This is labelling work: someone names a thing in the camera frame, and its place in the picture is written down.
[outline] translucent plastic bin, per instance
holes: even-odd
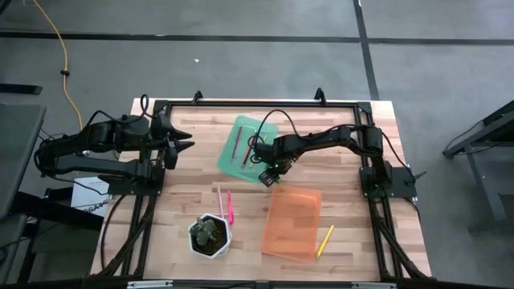
[[[220,171],[246,181],[260,182],[259,175],[267,168],[267,165],[264,163],[251,165],[250,157],[254,154],[253,150],[250,151],[246,164],[242,166],[242,163],[248,149],[248,139],[259,129],[261,123],[261,120],[238,116],[230,131],[228,140],[226,140],[225,148],[223,148],[222,154],[219,156],[218,168]],[[241,133],[234,159],[232,159],[239,128],[241,128]],[[260,130],[259,137],[262,137],[263,140],[265,139],[267,144],[272,144],[278,132],[278,126],[265,123]]]
[[[320,192],[276,185],[267,213],[263,253],[314,262],[320,207]]]

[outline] orange translucent tray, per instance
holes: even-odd
[[[263,253],[313,262],[320,207],[320,192],[276,185],[267,213]]]

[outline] gray concrete floor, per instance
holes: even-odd
[[[41,3],[62,31],[358,36],[351,0]],[[361,4],[370,37],[508,39],[514,31],[514,3],[509,0],[361,0]],[[0,29],[51,31],[37,8],[24,7],[21,0],[14,0],[0,16]],[[192,97],[198,89],[205,97],[310,99],[322,87],[331,99],[369,99],[360,44],[83,40],[66,44],[69,90],[86,119],[98,108],[112,115],[127,113],[132,99],[142,93]],[[434,277],[514,287],[514,236],[469,235],[469,226],[490,219],[491,214],[467,160],[448,161],[441,155],[453,136],[512,100],[514,47],[372,45],[370,50],[380,99],[394,103],[406,159],[415,172],[428,172],[417,188]],[[45,104],[45,130],[76,132],[75,113],[61,91],[59,43],[0,39],[0,55],[0,81],[44,87],[40,96],[1,95],[0,102]],[[41,194],[42,188],[60,186],[40,178],[30,165],[22,189]],[[70,241],[63,240],[70,236],[75,236],[72,242],[80,244],[80,250],[65,246]],[[36,248],[43,254],[32,279],[82,277],[96,236],[70,228],[48,233]]]

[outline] potted plant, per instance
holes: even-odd
[[[204,214],[189,227],[190,250],[207,258],[228,252],[232,235],[228,222],[213,214]]]

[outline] pink marker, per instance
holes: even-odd
[[[226,193],[226,206],[228,209],[228,223],[232,225],[234,222],[234,212],[232,211],[232,198],[230,197],[230,190]]]

